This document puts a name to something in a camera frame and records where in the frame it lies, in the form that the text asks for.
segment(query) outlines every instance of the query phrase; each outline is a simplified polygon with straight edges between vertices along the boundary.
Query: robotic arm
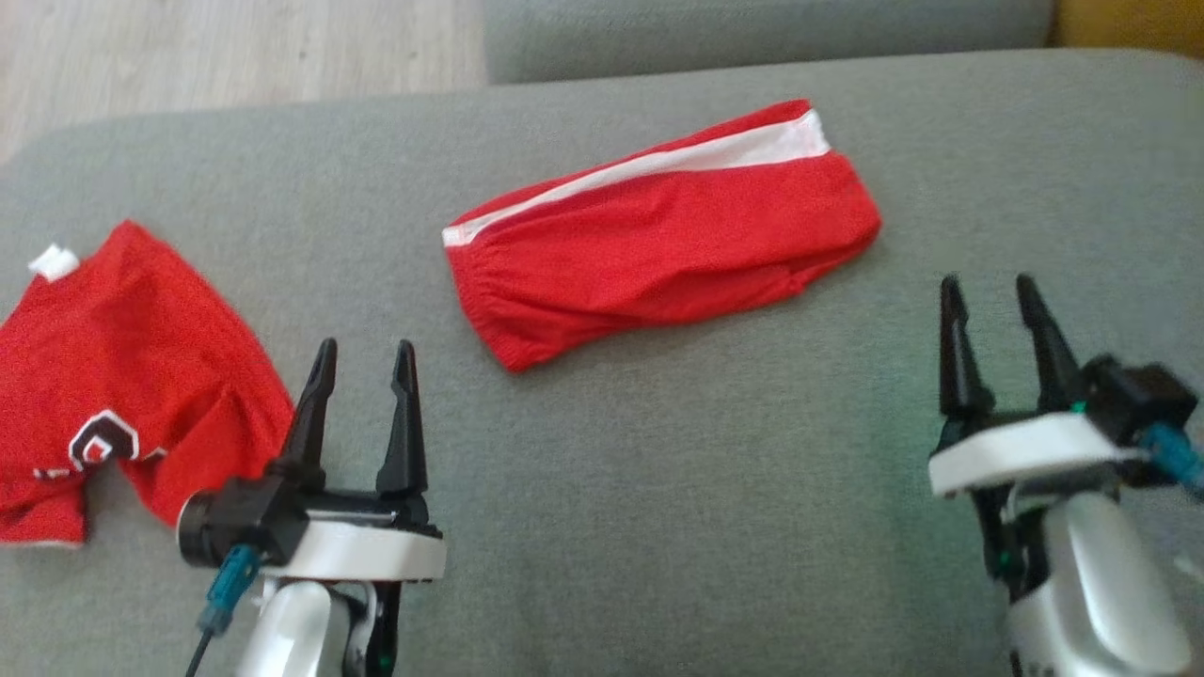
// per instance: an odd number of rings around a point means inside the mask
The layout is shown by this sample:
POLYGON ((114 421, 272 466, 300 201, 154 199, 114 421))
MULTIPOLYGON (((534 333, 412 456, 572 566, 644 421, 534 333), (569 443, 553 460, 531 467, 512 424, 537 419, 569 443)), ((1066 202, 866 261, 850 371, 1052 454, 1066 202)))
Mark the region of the robotic arm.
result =
POLYGON ((946 422, 928 460, 936 495, 974 502, 987 573, 1009 593, 1013 673, 1192 675, 1187 631, 1119 499, 1121 484, 1204 479, 1182 432, 1197 398, 1157 364, 1126 369, 1102 355, 1080 369, 1033 279, 1021 275, 1016 290, 1037 354, 1037 408, 995 411, 961 288, 946 277, 946 422))
POLYGON ((222 566, 189 675, 261 573, 260 617, 237 675, 388 677, 397 654, 402 583, 443 577, 447 544, 423 499, 426 457, 414 348, 402 341, 397 349, 397 406, 374 491, 326 489, 321 445, 336 359, 337 345, 327 338, 284 448, 262 478, 235 478, 217 493, 199 493, 181 513, 184 560, 222 566))

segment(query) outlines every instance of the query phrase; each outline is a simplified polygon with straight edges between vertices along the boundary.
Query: logo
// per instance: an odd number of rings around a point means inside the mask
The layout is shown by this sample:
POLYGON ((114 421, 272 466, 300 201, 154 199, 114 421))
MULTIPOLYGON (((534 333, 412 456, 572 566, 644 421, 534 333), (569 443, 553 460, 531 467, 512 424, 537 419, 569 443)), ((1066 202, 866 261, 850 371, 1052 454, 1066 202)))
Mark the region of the logo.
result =
POLYGON ((165 449, 157 448, 143 457, 138 446, 138 431, 112 410, 105 410, 89 418, 67 445, 67 460, 72 467, 35 470, 34 477, 57 479, 72 472, 83 472, 85 467, 98 466, 111 458, 141 461, 166 453, 165 449))

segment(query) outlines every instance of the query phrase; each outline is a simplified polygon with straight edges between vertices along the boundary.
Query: wooden floor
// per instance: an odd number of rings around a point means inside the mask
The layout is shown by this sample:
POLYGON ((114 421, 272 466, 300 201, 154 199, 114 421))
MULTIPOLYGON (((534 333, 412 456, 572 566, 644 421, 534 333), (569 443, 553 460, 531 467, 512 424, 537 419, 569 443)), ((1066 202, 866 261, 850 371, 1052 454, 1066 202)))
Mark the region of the wooden floor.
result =
POLYGON ((0 163, 98 118, 482 87, 482 0, 0 0, 0 163))

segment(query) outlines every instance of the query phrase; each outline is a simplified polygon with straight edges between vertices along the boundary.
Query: gray fabric surface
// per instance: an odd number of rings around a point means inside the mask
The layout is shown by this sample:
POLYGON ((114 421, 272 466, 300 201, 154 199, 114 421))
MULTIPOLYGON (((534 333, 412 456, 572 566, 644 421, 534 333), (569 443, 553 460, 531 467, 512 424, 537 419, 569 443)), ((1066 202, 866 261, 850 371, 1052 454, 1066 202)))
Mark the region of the gray fabric surface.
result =
POLYGON ((485 0, 494 82, 1040 47, 1052 0, 485 0))
MULTIPOLYGON (((937 287, 961 271, 1002 405, 1037 394, 1013 296, 1035 273, 1086 358, 1204 385, 1204 69, 1139 52, 766 66, 67 130, 0 179, 0 308, 53 236, 134 217, 259 334, 296 394, 341 340, 326 467, 366 487, 400 337, 418 348, 447 579, 405 597, 399 675, 1005 675, 968 500, 929 496, 937 287), (506 190, 810 98, 881 239, 796 300, 612 337, 507 375, 439 229, 506 190)), ((0 552, 11 675, 173 675, 209 573, 116 471, 82 552, 0 552)), ((1159 561, 1200 512, 1131 494, 1159 561)), ((1204 588, 1170 570, 1204 640, 1204 588)), ((242 610, 202 673, 226 673, 242 610)))

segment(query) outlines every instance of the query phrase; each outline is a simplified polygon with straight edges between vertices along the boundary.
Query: red fabric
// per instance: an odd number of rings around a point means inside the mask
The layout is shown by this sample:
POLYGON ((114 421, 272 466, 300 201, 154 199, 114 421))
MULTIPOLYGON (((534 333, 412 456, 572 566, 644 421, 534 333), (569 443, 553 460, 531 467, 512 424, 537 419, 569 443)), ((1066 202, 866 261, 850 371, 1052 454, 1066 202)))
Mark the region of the red fabric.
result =
POLYGON ((36 277, 0 326, 0 542, 81 543, 83 483, 106 445, 173 526, 193 493, 259 476, 293 417, 250 330, 132 222, 75 272, 36 277), (113 419, 136 432, 136 459, 113 419))
MULTIPOLYGON (((458 218, 517 205, 651 153, 798 119, 787 101, 576 175, 503 195, 458 218)), ((650 325, 772 304, 864 251, 880 218, 849 160, 819 157, 630 178, 497 220, 445 247, 460 301, 510 371, 650 325)))

